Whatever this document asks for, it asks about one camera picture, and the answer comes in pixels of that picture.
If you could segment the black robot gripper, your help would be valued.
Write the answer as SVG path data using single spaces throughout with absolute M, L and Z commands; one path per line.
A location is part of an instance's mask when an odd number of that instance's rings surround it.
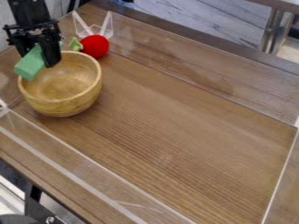
M 16 47 L 24 57 L 36 45 L 41 48 L 41 58 L 46 67 L 61 60 L 61 31 L 52 18 L 45 0 L 6 0 L 14 23 L 4 25 L 8 44 Z

